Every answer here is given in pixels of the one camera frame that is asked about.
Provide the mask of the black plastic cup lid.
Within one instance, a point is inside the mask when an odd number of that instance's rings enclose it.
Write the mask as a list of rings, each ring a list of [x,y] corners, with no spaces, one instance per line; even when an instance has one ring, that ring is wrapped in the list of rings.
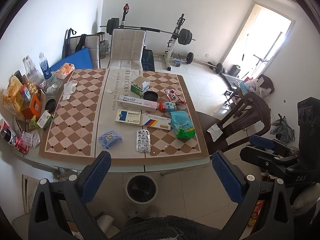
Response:
[[[154,91],[147,91],[143,94],[143,99],[148,101],[157,102],[158,94]]]

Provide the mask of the blue plastic wrapper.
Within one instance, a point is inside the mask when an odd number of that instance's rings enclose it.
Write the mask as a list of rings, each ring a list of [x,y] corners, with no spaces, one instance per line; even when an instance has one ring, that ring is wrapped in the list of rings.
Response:
[[[114,130],[108,131],[98,138],[99,143],[105,149],[109,149],[114,144],[121,142],[122,140],[121,135]]]

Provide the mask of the green white carton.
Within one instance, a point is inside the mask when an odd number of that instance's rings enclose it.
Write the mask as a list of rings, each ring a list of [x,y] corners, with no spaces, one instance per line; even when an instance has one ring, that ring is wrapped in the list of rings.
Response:
[[[138,96],[143,96],[143,94],[148,91],[149,87],[150,80],[146,77],[139,76],[131,81],[131,91]]]

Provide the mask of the silver pill blister pack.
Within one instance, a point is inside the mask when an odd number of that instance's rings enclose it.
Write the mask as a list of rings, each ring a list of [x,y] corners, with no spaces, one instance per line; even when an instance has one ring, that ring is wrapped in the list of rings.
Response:
[[[150,132],[147,129],[139,129],[136,134],[136,151],[139,153],[150,153]]]

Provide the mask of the yellow snack bag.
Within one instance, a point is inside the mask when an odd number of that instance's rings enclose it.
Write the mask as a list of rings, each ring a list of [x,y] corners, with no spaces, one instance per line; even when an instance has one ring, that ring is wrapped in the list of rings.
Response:
[[[23,85],[16,76],[12,76],[7,89],[3,91],[2,102],[4,108],[14,115],[21,114],[24,100],[21,95]]]

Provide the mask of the green white small box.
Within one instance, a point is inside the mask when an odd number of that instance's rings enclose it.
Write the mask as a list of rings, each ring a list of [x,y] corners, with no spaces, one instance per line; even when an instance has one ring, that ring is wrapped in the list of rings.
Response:
[[[42,130],[45,130],[52,122],[52,119],[53,116],[49,113],[48,110],[45,110],[43,114],[40,116],[39,120],[37,121],[37,125]]]

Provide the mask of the white striped medicine box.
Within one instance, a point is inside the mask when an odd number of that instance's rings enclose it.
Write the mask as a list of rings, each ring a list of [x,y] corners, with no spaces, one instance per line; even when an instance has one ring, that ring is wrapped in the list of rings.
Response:
[[[165,118],[162,116],[152,115],[152,114],[143,114],[141,117],[140,124],[142,126],[147,126],[156,129],[163,129],[166,131],[171,130],[171,119]]]

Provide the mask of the white leather dining chair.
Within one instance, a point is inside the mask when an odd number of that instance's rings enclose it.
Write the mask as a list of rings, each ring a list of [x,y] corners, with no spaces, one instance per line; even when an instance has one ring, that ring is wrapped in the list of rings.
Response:
[[[145,38],[144,30],[114,29],[108,68],[143,70],[142,55]]]

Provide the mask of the dark wooden chair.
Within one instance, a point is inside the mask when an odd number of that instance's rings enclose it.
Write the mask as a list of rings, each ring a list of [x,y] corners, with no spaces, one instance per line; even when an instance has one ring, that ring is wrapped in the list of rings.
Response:
[[[249,136],[247,136],[229,145],[227,138],[257,122],[262,122],[264,125],[259,132],[255,133],[258,136],[264,135],[271,128],[270,108],[264,99],[253,92],[247,93],[222,120],[201,112],[197,112],[197,117],[209,155],[213,155],[217,151],[226,152],[249,142]],[[213,125],[217,125],[222,131],[222,134],[215,141],[208,132],[208,129]]]

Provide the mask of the clear glass bottle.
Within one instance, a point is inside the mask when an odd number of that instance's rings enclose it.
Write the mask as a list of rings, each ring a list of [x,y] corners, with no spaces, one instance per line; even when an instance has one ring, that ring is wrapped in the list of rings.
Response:
[[[24,64],[24,67],[25,67],[25,72],[26,72],[27,79],[29,81],[35,83],[36,85],[40,85],[40,83],[42,83],[44,81],[43,75],[36,68],[35,64],[31,60],[29,55],[27,55],[23,59],[23,64]]]

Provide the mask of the white Doctor toothpaste box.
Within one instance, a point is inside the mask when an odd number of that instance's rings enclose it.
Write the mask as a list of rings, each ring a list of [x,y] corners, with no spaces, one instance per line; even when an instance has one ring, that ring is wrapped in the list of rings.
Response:
[[[158,108],[157,102],[125,95],[120,95],[118,97],[118,105],[125,108],[138,109],[147,112],[155,112]]]

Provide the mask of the blue white medicine box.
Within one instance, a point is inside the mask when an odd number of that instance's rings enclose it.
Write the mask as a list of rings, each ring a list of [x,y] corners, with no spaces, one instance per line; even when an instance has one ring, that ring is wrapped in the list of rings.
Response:
[[[115,122],[140,126],[141,115],[140,112],[119,109],[116,114]]]

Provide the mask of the crumpled white tissue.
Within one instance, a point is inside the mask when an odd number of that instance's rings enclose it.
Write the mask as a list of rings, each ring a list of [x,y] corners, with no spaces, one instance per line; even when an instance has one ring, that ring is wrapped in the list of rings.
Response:
[[[64,84],[62,100],[69,100],[71,95],[75,92],[77,84],[76,81],[69,81]]]

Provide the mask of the green teal snack bag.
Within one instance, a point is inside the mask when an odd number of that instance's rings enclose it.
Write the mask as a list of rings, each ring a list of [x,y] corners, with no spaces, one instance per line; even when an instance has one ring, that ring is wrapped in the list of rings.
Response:
[[[170,125],[174,130],[177,139],[189,140],[195,137],[195,128],[189,115],[185,111],[174,111],[170,113]]]

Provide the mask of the blue folded mat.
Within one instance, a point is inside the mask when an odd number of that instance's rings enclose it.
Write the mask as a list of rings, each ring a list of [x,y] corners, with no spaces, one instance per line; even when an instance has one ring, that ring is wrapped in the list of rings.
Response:
[[[93,64],[89,55],[88,48],[84,48],[60,60],[59,62],[50,67],[50,71],[57,71],[65,63],[73,64],[75,66],[75,69],[93,69]]]

